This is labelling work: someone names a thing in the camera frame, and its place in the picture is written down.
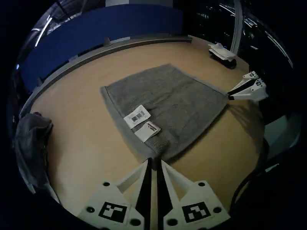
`dark gray cloth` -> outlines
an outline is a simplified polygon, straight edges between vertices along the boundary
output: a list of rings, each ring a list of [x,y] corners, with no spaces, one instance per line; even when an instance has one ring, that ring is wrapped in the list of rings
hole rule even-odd
[[[51,120],[39,113],[26,114],[18,123],[14,149],[20,174],[30,191],[47,190],[59,202],[46,174],[45,145],[52,126]]]
[[[199,137],[228,102],[226,93],[188,76],[171,64],[151,68],[102,87],[107,108],[117,127],[143,159],[168,160]],[[123,118],[143,105],[148,119],[161,131],[142,143]]]

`metal frame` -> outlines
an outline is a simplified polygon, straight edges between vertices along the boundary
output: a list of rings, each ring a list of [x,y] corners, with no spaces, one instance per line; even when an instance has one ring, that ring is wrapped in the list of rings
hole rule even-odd
[[[233,41],[231,43],[230,51],[235,55],[237,55],[239,51],[241,35],[243,30],[243,12],[240,0],[234,0],[234,10],[235,10],[235,23],[234,23]]]

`small object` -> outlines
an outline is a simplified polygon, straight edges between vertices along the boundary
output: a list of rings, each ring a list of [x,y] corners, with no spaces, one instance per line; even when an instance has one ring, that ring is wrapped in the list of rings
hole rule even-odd
[[[110,46],[110,45],[111,45],[110,38],[105,37],[103,40],[103,46]]]
[[[232,59],[231,61],[228,60],[222,60],[220,57],[218,57],[213,51],[209,50],[209,53],[211,54],[211,57],[215,60],[217,60],[219,63],[224,65],[225,67],[229,69],[234,69],[237,66],[237,61],[235,59]]]
[[[236,55],[225,49],[221,43],[209,44],[209,47],[211,48],[209,53],[213,59],[229,69],[234,69],[237,66],[237,61],[234,59]]]

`screw hole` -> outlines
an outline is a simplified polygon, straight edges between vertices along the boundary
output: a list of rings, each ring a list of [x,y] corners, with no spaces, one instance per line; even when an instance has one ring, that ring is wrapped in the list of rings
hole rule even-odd
[[[169,220],[167,221],[167,224],[168,224],[169,226],[175,226],[175,225],[178,224],[178,220],[176,220],[176,219],[169,219]]]
[[[216,207],[213,209],[214,213],[220,213],[222,211],[222,209],[220,207]]]
[[[95,209],[93,207],[87,207],[86,211],[89,213],[93,213],[95,211]]]
[[[141,221],[138,219],[132,219],[130,220],[130,224],[133,226],[139,226],[141,224]]]

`barcode label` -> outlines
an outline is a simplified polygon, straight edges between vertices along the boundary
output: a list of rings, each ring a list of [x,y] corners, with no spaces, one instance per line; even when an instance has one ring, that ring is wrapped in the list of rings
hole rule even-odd
[[[138,113],[136,116],[132,117],[132,121],[136,122],[138,119],[140,119],[141,117],[144,117],[145,113],[143,111],[141,111],[140,113]]]
[[[149,112],[144,108],[144,106],[140,105],[132,113],[124,117],[124,120],[131,129],[139,123],[147,120],[149,117]]]

